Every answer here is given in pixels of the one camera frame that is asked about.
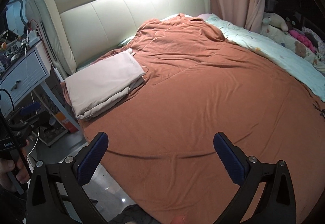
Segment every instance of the folded cloth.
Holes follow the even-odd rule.
[[[88,120],[110,109],[144,81],[144,74],[123,51],[69,76],[65,83],[76,117]]]

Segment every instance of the orange duvet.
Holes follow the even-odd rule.
[[[297,223],[306,218],[325,186],[318,97],[200,19],[147,21],[127,48],[147,71],[146,83],[81,126],[88,141],[107,133],[101,163],[134,201],[163,224],[181,215],[188,224],[213,223],[238,189],[213,148],[223,131],[247,156],[287,162]]]

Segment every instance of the pink pillow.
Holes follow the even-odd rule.
[[[206,20],[206,19],[208,19],[210,17],[210,15],[211,14],[207,14],[207,13],[206,14],[201,14],[201,15],[198,16],[198,18]]]

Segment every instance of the floor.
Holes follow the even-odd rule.
[[[38,141],[35,148],[36,153],[33,151],[32,156],[36,160],[42,160],[47,164],[58,163],[67,156],[75,156],[86,145],[87,142],[84,136],[78,131],[73,134],[64,135],[51,147],[47,147],[43,142]],[[34,143],[31,142],[29,149],[31,150],[33,146]],[[58,183],[58,188],[61,194],[66,194],[62,183]],[[101,164],[98,165],[89,184],[84,185],[83,188],[89,198],[98,200],[96,208],[107,221],[121,213],[126,206],[135,204]],[[64,203],[70,217],[81,221],[74,211],[72,204],[70,202]]]

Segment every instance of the white nightstand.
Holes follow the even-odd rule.
[[[14,64],[10,65],[1,77],[0,87],[10,93],[14,105],[17,105],[40,84],[56,107],[80,130],[79,124],[70,116],[46,84],[45,79],[50,76],[50,71],[51,63],[43,43],[40,41],[27,51],[26,58],[24,54]],[[0,107],[5,117],[12,111],[11,101],[6,93],[1,93]]]

